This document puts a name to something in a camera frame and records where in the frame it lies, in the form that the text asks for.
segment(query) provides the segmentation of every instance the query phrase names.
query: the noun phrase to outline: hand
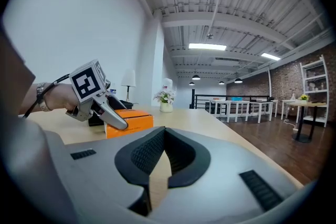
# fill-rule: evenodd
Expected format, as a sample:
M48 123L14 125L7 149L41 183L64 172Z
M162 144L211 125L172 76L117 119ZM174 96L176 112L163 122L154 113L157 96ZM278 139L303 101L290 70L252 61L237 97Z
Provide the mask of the hand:
M67 109L72 111L78 105L78 98L71 84L58 84L45 94L49 109Z

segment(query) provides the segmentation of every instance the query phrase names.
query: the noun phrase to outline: brick wall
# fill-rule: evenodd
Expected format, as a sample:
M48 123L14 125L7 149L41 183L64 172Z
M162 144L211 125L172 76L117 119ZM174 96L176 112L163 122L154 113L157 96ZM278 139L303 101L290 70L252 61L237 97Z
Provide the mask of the brick wall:
M323 55L325 64L327 66L329 77L329 115L328 121L336 121L336 43L329 44L309 55L303 56L293 62L272 69L271 85L272 96L278 99L278 113L281 113L282 100L290 99L294 93L296 98L300 97L303 93L302 75L300 69L300 62L305 65L310 62L317 61ZM316 74L321 73L321 68L313 70ZM326 88L326 83L323 80L314 82L316 87L321 89L322 83ZM268 94L268 75L262 73L243 80L241 84L230 83L226 86L227 95L244 94L244 95L258 95ZM313 93L309 94L310 101L326 101L326 93ZM325 109L318 109L318 116L324 116ZM296 109L290 111L290 115L296 115Z

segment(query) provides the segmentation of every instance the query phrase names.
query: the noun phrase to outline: ceiling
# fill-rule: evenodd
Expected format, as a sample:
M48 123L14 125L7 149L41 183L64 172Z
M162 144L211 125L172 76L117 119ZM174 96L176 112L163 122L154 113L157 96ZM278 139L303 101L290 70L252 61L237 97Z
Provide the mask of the ceiling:
M152 12L159 10L162 14L165 45L179 77L191 77L195 71L201 77L217 80L243 76L269 62L260 56L262 53L281 57L329 27L326 16L320 15L323 7L318 0L146 2ZM207 39L208 33L213 39ZM189 43L227 48L191 50Z

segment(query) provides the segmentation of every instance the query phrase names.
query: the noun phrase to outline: black railing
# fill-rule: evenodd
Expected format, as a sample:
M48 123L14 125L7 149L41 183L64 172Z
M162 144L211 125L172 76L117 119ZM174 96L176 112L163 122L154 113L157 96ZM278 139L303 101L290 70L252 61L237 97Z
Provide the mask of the black railing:
M206 111L211 113L215 112L215 104L211 103L210 100L204 99L204 97L218 97L218 98L226 98L226 100L230 100L232 97L241 97L244 101L250 101L253 102L257 98L269 98L269 95L215 95L215 94L195 94L195 89L192 90L192 101L189 105L189 108L191 109L205 109ZM220 113L221 106L219 105L217 107L217 113Z

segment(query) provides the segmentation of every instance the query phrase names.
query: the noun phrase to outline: wooden floor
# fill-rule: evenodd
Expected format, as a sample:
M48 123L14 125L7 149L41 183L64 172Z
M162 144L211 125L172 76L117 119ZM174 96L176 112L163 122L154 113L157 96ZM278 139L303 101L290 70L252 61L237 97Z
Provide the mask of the wooden floor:
M315 126L311 143L297 142L291 137L293 126L285 124L280 119L280 115L273 117L272 121L268 121L268 116L263 115L260 124L257 116L249 117L247 122L245 117L238 118L237 122L231 119L229 123L226 123L226 119L219 120L264 152L304 185L318 178L334 137L332 127ZM295 119L290 119L288 122L295 124ZM303 124L301 133L309 134L310 127L309 124Z

